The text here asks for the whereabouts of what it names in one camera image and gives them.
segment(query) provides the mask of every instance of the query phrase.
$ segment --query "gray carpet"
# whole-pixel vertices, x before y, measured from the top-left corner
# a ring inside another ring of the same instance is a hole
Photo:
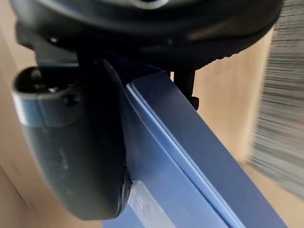
[[[304,0],[275,25],[250,164],[304,199]]]

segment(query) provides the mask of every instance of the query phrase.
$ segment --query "wooden surface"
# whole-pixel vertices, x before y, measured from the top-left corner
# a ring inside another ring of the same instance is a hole
[[[249,157],[271,37],[196,73],[199,114],[239,162]]]
[[[250,165],[242,168],[289,228],[304,227],[304,201],[279,187]]]

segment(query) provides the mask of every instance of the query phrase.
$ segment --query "black plastic housing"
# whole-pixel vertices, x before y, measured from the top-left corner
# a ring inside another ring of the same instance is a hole
[[[111,84],[78,67],[31,67],[14,84],[17,113],[44,180],[83,220],[117,217],[131,190]]]

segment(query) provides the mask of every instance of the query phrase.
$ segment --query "blue metal frame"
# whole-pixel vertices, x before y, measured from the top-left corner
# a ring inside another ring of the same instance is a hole
[[[141,181],[175,227],[286,227],[165,72],[124,85],[107,67],[120,96],[131,179]],[[139,214],[128,206],[103,225],[152,227]]]

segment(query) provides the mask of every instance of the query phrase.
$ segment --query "blurred background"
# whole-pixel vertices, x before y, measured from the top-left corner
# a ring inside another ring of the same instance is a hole
[[[43,182],[10,95],[35,65],[15,42],[16,18],[0,1],[0,227],[97,228],[69,215]],[[199,114],[291,228],[304,227],[304,1],[286,0],[255,45],[197,71]]]

